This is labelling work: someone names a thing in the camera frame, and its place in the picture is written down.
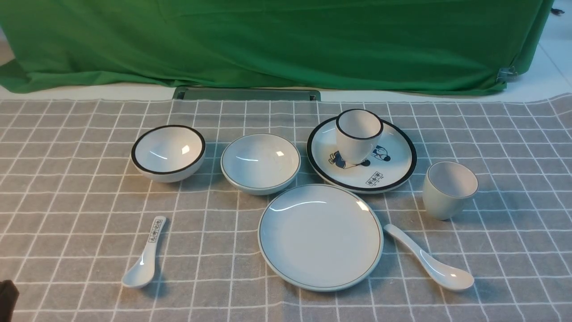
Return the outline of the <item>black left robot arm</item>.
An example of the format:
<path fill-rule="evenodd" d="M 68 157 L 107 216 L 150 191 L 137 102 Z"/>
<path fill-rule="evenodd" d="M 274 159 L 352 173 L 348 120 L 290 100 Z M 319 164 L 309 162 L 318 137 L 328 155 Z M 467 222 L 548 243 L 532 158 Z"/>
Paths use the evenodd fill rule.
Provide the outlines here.
<path fill-rule="evenodd" d="M 10 322 L 20 291 L 12 280 L 4 280 L 0 283 L 0 321 Z"/>

